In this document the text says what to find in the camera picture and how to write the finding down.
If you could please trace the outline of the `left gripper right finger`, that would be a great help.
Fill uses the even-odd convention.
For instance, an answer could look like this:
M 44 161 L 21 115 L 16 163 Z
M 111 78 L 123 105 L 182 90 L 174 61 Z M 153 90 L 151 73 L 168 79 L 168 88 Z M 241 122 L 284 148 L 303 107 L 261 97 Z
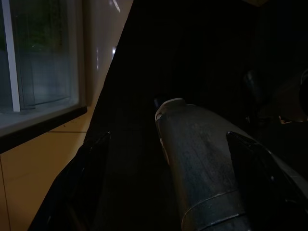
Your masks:
M 306 231 L 308 182 L 257 141 L 227 132 L 234 174 L 255 231 Z

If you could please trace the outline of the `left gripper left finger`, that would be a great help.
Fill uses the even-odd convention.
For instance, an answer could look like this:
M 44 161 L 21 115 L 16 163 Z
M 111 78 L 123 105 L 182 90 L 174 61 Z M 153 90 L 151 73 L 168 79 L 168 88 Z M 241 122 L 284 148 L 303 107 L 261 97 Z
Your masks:
M 105 175 L 111 135 L 90 137 L 54 179 L 30 231 L 92 231 Z

